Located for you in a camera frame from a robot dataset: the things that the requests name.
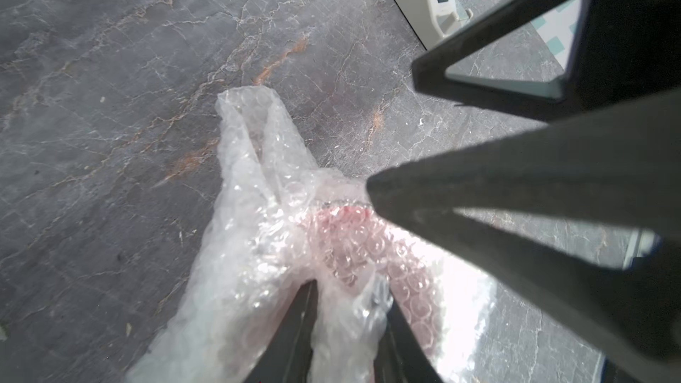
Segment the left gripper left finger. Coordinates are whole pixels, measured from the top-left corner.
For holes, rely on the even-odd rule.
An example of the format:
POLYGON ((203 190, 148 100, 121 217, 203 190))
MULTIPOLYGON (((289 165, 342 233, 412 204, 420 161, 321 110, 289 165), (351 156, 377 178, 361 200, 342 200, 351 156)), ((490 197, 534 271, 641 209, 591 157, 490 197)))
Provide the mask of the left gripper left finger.
POLYGON ((317 321, 317 281, 298 290, 267 349, 246 377, 246 383, 305 383, 313 356, 311 345, 317 321))

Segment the clear bubble wrap sheet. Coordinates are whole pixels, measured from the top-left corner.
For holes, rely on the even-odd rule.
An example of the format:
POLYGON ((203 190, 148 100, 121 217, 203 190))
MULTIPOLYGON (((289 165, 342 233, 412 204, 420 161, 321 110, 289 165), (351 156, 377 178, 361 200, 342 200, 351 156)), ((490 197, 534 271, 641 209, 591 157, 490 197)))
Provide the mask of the clear bubble wrap sheet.
MULTIPOLYGON (((358 292, 346 292, 324 270, 305 223, 311 212, 336 203, 364 204, 377 214, 364 182, 317 164, 275 90, 227 90, 216 110, 223 184, 214 214, 177 314, 126 381, 245 381, 298 290, 316 280, 308 381, 374 382, 373 361, 395 301, 388 280, 369 268, 358 292)), ((443 336, 436 356, 425 355, 443 381, 471 381, 495 283, 416 237, 427 245, 442 290, 443 336)))

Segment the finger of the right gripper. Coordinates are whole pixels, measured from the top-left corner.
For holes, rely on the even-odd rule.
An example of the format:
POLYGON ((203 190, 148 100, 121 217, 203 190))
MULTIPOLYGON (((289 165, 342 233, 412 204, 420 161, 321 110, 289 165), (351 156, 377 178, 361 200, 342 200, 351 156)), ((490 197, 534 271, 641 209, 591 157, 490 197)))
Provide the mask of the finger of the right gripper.
POLYGON ((680 93, 371 176, 376 212, 471 262, 642 382, 680 379, 680 93), (597 266, 459 214, 501 209, 644 228, 661 242, 627 270, 597 266))
POLYGON ((419 93, 552 122, 680 86, 680 0, 581 0, 561 76, 549 82, 455 74, 469 55, 569 0, 503 0, 413 61, 419 93))

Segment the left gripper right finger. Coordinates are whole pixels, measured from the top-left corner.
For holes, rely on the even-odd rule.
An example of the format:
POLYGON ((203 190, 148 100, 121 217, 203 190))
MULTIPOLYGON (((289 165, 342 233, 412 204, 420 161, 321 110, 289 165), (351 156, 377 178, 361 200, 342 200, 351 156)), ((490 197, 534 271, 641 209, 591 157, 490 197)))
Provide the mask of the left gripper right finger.
POLYGON ((397 301, 387 314, 386 331, 373 361, 379 383, 443 383, 421 349, 397 301))

